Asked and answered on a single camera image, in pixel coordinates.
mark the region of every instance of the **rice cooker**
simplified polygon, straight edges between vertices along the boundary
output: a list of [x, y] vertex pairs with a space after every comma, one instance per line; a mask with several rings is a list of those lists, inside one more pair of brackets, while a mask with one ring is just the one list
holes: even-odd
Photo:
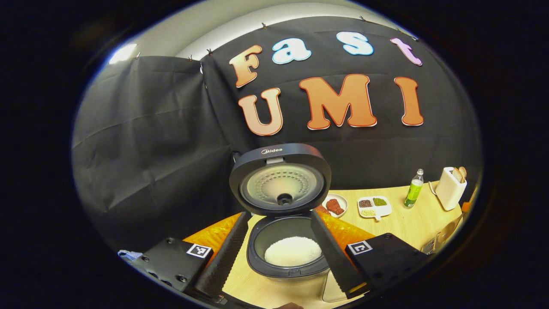
[[250, 232], [248, 265], [272, 280], [303, 280], [329, 270], [324, 255], [294, 267], [268, 263], [265, 251], [294, 236], [318, 242], [311, 229], [311, 210], [328, 195], [332, 172], [320, 152], [306, 144], [258, 148], [235, 159], [229, 185], [249, 212], [265, 216]]

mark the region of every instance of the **blue letter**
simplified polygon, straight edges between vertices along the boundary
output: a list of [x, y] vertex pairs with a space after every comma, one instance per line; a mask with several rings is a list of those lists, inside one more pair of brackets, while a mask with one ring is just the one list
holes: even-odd
[[343, 49], [352, 55], [371, 55], [374, 52], [374, 48], [368, 43], [368, 39], [360, 33], [340, 32], [335, 37], [341, 43], [346, 44]]
[[292, 60], [305, 60], [312, 55], [311, 51], [307, 50], [305, 43], [298, 38], [287, 38], [273, 45], [273, 50], [276, 51], [273, 55], [273, 62], [276, 64], [284, 64]]

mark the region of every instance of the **white rice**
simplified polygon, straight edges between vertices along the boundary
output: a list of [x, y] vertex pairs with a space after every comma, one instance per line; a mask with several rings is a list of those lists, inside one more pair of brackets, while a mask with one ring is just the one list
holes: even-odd
[[320, 257], [320, 246], [306, 237], [288, 237], [272, 244], [265, 251], [265, 261], [282, 267], [300, 266]]

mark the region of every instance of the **black fabric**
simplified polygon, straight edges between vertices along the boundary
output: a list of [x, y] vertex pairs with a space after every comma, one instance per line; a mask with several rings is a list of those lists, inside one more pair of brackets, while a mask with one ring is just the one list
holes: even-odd
[[242, 211], [228, 187], [230, 155], [196, 61], [142, 57], [109, 65], [75, 121], [76, 187], [115, 249], [143, 252]]
[[[337, 40], [340, 31], [358, 32], [368, 38], [374, 52], [370, 56], [353, 56]], [[271, 60], [272, 46], [287, 38], [299, 38], [312, 52], [304, 61], [279, 65]], [[389, 40], [399, 38], [412, 47], [422, 60], [421, 67], [411, 63]], [[236, 88], [234, 68], [229, 61], [247, 48], [259, 45], [259, 66], [251, 71], [257, 78]], [[304, 142], [317, 147], [332, 167], [332, 189], [361, 189], [404, 186], [418, 168], [426, 181], [440, 178], [442, 168], [465, 166], [468, 185], [462, 201], [469, 200], [481, 172], [481, 147], [478, 123], [472, 104], [459, 81], [429, 48], [409, 36], [386, 26], [342, 17], [312, 17], [268, 25], [243, 35], [216, 49], [203, 59], [204, 78], [221, 128], [234, 148], [245, 152], [254, 148], [288, 142]], [[346, 121], [326, 130], [310, 130], [309, 100], [299, 82], [322, 77], [339, 93], [345, 76], [369, 77], [369, 99], [378, 123], [369, 128], [353, 128]], [[417, 95], [424, 124], [406, 126], [402, 93], [396, 77], [408, 77], [418, 83]], [[252, 133], [244, 119], [238, 100], [255, 95], [259, 119], [271, 118], [261, 92], [280, 88], [282, 129], [272, 136]]]

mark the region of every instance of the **open lid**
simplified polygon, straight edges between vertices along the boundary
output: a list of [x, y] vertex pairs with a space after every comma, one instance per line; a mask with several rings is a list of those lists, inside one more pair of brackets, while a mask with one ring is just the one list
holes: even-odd
[[332, 172], [320, 152], [306, 144], [258, 148], [236, 159], [229, 185], [252, 213], [289, 216], [309, 211], [328, 195]]

